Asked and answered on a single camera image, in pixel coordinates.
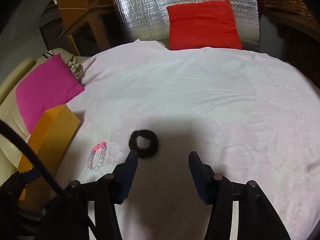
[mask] red pillow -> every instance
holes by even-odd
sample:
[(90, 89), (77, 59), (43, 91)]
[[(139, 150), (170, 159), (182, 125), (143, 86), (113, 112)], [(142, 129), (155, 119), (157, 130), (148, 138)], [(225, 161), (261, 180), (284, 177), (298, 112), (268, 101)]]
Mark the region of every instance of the red pillow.
[(63, 105), (84, 91), (73, 77), (60, 54), (35, 68), (16, 89), (16, 100), (21, 117), (29, 133), (44, 111)]
[(168, 6), (167, 10), (170, 50), (242, 49), (228, 0), (178, 4)]

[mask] wicker basket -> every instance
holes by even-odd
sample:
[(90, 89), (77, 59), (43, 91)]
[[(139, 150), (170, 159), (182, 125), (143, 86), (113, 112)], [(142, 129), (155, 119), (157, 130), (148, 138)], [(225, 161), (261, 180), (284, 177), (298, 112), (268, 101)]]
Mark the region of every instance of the wicker basket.
[(314, 16), (308, 6), (302, 0), (259, 0), (266, 9), (292, 13), (314, 20)]

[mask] cream sofa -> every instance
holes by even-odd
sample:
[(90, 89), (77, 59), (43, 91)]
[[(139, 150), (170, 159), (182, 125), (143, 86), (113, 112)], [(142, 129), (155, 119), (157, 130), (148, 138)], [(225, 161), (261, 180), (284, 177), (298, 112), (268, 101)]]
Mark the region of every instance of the cream sofa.
[[(64, 49), (52, 50), (54, 54), (61, 54), (62, 59), (68, 62), (73, 54)], [(83, 63), (88, 57), (77, 56), (77, 63)], [(16, 87), (33, 69), (47, 59), (27, 58), (20, 63), (0, 85), (0, 119), (6, 122), (24, 140), (29, 136), (24, 121), (19, 114), (15, 92)], [(21, 152), (6, 138), (0, 136), (0, 185), (2, 185), (17, 169)]]

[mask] metal pivot screw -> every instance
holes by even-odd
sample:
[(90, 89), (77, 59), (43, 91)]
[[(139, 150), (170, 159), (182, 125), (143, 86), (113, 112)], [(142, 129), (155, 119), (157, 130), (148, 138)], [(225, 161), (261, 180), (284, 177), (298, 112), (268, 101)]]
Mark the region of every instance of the metal pivot screw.
[(222, 180), (223, 176), (222, 176), (221, 174), (215, 174), (215, 175), (213, 176), (213, 178), (214, 178), (215, 180)]
[(106, 174), (106, 175), (103, 176), (103, 178), (106, 179), (106, 180), (113, 179), (114, 177), (115, 177), (115, 175), (112, 174), (112, 173), (108, 173), (108, 174)]
[(78, 181), (78, 180), (73, 180), (73, 181), (71, 181), (70, 182), (70, 187), (76, 187), (76, 186), (78, 186), (80, 184), (80, 182)]
[(251, 187), (255, 187), (255, 186), (257, 186), (258, 184), (257, 184), (257, 182), (254, 181), (254, 180), (249, 180), (249, 185), (250, 185)]

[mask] black cable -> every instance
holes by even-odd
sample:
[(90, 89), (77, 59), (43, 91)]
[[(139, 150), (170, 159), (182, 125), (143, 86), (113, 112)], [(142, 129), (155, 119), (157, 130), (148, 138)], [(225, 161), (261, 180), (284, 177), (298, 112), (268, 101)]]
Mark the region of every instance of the black cable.
[(98, 233), (96, 230), (96, 227), (88, 214), (86, 214), (83, 210), (83, 208), (78, 204), (74, 203), (74, 201), (71, 200), (69, 195), (60, 187), (60, 185), (56, 182), (56, 180), (52, 177), (50, 172), (47, 170), (47, 168), (43, 165), (43, 163), (40, 161), (38, 156), (33, 152), (33, 150), (30, 148), (28, 144), (14, 131), (10, 126), (8, 126), (5, 122), (0, 120), (0, 134), (2, 134), (5, 138), (7, 138), (10, 142), (13, 143), (31, 162), (31, 164), (38, 169), (38, 171), (41, 173), (44, 180), (49, 184), (49, 186), (57, 193), (59, 196), (63, 197), (65, 200), (67, 200), (77, 212), (79, 212), (79, 215), (83, 216), (84, 220), (87, 222), (89, 228), (91, 229), (93, 235), (98, 240), (100, 239), (98, 237)]

